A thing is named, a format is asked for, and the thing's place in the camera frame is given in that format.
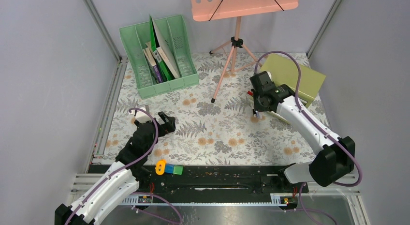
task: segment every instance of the pink music stand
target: pink music stand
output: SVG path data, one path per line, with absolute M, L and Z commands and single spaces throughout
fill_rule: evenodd
M 236 17 L 235 35 L 230 41 L 225 42 L 221 46 L 210 51 L 209 54 L 223 49 L 226 45 L 232 44 L 231 51 L 229 52 L 228 59 L 225 67 L 223 68 L 221 78 L 219 79 L 218 86 L 215 90 L 214 96 L 211 102 L 214 103 L 217 97 L 220 85 L 222 83 L 223 76 L 228 68 L 228 65 L 232 58 L 231 72 L 237 72 L 253 64 L 256 64 L 258 59 L 243 44 L 243 40 L 239 38 L 239 30 L 241 26 L 241 18 L 244 15 L 262 14 L 268 12 L 291 10 L 298 6 L 299 0 L 191 0 L 192 3 L 192 16 L 196 21 L 209 21 L 210 19 L 221 19 Z M 246 64 L 238 69 L 235 69 L 236 61 L 236 49 L 244 48 L 249 55 L 254 59 L 254 62 Z

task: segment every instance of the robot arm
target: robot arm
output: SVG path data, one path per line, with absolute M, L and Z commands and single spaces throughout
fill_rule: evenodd
M 149 113 L 148 106 L 140 107 Z M 149 172 L 142 165 L 148 160 L 146 156 L 141 161 L 123 168 L 125 165 L 135 161 L 146 153 L 154 142 L 154 124 L 144 113 L 136 113 L 135 125 L 137 130 L 129 139 L 125 147 L 119 152 L 116 161 L 109 167 L 107 172 L 78 200 L 70 206 L 61 204 L 55 211 L 55 225 L 64 225 L 69 216 L 71 225 L 99 225 L 104 218 L 128 195 L 137 189 L 148 188 Z M 163 123 L 159 124 L 158 137 L 175 131 L 175 118 L 168 117 L 163 112 L 158 113 Z
M 350 137 L 340 138 L 316 119 L 299 101 L 301 109 L 295 103 L 295 93 L 287 85 L 275 86 L 267 72 L 250 78 L 254 100 L 254 113 L 274 111 L 286 119 L 309 143 L 316 158 L 313 162 L 293 164 L 284 170 L 289 183 L 315 181 L 326 187 L 337 179 L 353 171 L 352 160 L 327 136 L 338 137 L 350 154 L 354 156 L 355 144 Z M 301 113 L 304 110 L 321 128 L 328 133 L 323 135 Z

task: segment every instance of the olive green box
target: olive green box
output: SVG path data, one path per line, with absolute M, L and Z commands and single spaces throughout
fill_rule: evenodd
M 303 65 L 300 65 L 300 70 L 302 77 L 299 85 L 299 98 L 305 107 L 309 107 L 315 100 L 326 76 Z M 286 84 L 295 90 L 298 71 L 292 60 L 277 54 L 270 54 L 261 71 L 270 72 L 276 86 Z
M 150 74 L 143 48 L 150 41 L 150 23 L 139 23 L 119 29 L 122 44 L 135 74 L 138 92 L 142 99 L 183 89 L 199 83 L 198 73 L 193 65 L 187 29 L 181 15 L 155 19 L 158 28 L 172 51 L 181 78 L 160 84 Z

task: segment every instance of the yellow object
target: yellow object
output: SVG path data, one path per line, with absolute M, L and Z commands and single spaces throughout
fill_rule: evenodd
M 155 172 L 158 175 L 162 175 L 165 173 L 165 165 L 166 165 L 166 160 L 160 160 L 157 162 L 157 165 L 155 166 Z
M 308 108 L 315 100 L 326 76 L 301 64 L 299 66 L 302 72 L 299 98 Z M 270 54 L 261 67 L 260 72 L 263 71 L 271 73 L 272 81 L 276 86 L 286 84 L 292 90 L 295 90 L 299 73 L 293 61 L 276 54 Z

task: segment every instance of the green block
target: green block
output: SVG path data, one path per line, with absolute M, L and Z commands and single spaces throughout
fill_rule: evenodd
M 174 174 L 182 175 L 182 169 L 184 168 L 183 165 L 175 165 L 174 166 Z

